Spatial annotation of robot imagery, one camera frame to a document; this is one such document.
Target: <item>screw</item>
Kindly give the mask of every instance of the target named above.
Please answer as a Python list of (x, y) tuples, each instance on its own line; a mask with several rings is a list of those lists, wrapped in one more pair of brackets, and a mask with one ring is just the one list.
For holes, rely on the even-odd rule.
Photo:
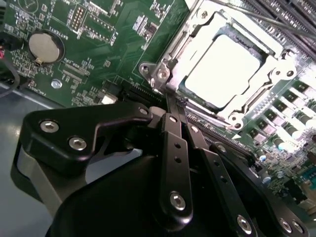
[(219, 149), (220, 151), (226, 152), (225, 147), (223, 147), (222, 145), (218, 145), (217, 147), (218, 147), (218, 149)]
[(155, 86), (155, 79), (153, 79), (153, 78), (150, 79), (150, 86), (151, 86), (151, 88), (154, 88), (154, 86)]
[(63, 84), (62, 84), (62, 82), (60, 81), (60, 80), (58, 80), (58, 79), (53, 79), (52, 81), (51, 81), (51, 87), (53, 87), (54, 89), (60, 89), (62, 86), (63, 86)]
[(170, 118), (170, 120), (171, 120), (171, 121), (173, 121), (173, 122), (177, 122), (177, 119), (176, 119), (175, 117), (170, 116), (169, 118)]
[(300, 233), (304, 233), (302, 227), (296, 222), (296, 221), (292, 221), (294, 227), (300, 232)]
[(157, 76), (160, 80), (166, 80), (170, 76), (170, 70), (168, 68), (160, 68), (158, 70)]
[(283, 229), (285, 229), (288, 233), (292, 233), (292, 228), (283, 218), (280, 218), (279, 221)]
[(148, 112), (147, 112), (146, 110), (144, 110), (143, 108), (139, 108), (139, 111), (140, 111), (142, 114), (144, 114), (144, 115), (147, 115), (147, 114), (148, 114)]
[(191, 129), (193, 130), (193, 132), (196, 132), (196, 133), (198, 133), (198, 129), (197, 129), (196, 127), (194, 127), (194, 126), (191, 126)]
[(42, 131), (49, 133), (57, 132), (59, 130), (58, 124), (49, 120), (41, 122), (39, 126)]
[(149, 69), (148, 69), (148, 67), (147, 66), (143, 66), (142, 67), (142, 71), (143, 71), (143, 73), (148, 73), (149, 72)]
[(69, 140), (69, 146), (77, 151), (82, 151), (87, 147), (87, 143), (80, 137), (73, 137)]
[(201, 22), (205, 22), (205, 19), (207, 18), (208, 16), (208, 12), (206, 10), (203, 10), (202, 8), (200, 8), (198, 11), (197, 11), (197, 19)]
[(247, 234), (251, 234), (252, 229), (251, 229), (251, 225), (249, 224), (249, 222), (241, 215), (238, 215), (237, 217), (237, 222), (238, 225), (240, 226), (240, 228)]
[(173, 205), (173, 207), (179, 211), (182, 211), (184, 210), (184, 208), (186, 208), (186, 202), (184, 201), (183, 197), (181, 197), (180, 194), (172, 193), (170, 195), (170, 202), (171, 202), (171, 205)]
[(205, 19), (208, 16), (207, 11), (202, 12), (201, 16), (202, 16), (203, 19)]

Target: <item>mounting hole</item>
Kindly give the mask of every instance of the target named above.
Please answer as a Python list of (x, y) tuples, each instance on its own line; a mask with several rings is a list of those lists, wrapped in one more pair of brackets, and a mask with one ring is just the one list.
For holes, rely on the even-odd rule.
[(288, 71), (288, 72), (286, 73), (286, 75), (287, 75), (288, 77), (291, 77), (291, 76), (294, 75), (294, 72), (293, 72), (293, 71)]
[(225, 184), (228, 183), (227, 179), (226, 179), (224, 176), (221, 176), (221, 180), (222, 180), (222, 182), (225, 183)]
[(241, 124), (240, 123), (236, 123), (235, 124), (235, 128), (241, 128)]
[(178, 157), (175, 157), (174, 160), (175, 160), (178, 164), (180, 164), (180, 163), (182, 162), (181, 159), (178, 158)]

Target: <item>hole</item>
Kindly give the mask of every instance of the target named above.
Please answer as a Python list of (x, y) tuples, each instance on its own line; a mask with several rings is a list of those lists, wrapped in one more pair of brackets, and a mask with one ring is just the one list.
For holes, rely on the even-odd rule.
[(81, 146), (81, 145), (82, 145), (82, 142), (80, 142), (80, 141), (75, 141), (74, 144), (75, 144), (76, 146)]
[(291, 77), (294, 75), (294, 72), (293, 71), (288, 71), (287, 74), (286, 74), (288, 77)]
[(225, 183), (225, 184), (228, 182), (227, 179), (224, 178), (223, 176), (221, 176), (221, 180), (222, 180), (222, 182)]
[(242, 221), (241, 224), (242, 224), (242, 226), (243, 226), (245, 229), (248, 229), (248, 225), (247, 225), (247, 223), (246, 223), (245, 221)]
[(174, 160), (175, 160), (178, 164), (180, 164), (180, 163), (182, 162), (181, 159), (178, 158), (178, 157), (175, 157)]
[(47, 123), (47, 124), (45, 124), (45, 127), (47, 128), (47, 129), (50, 129), (50, 130), (52, 130), (52, 129), (54, 129), (54, 125), (52, 125), (51, 123)]

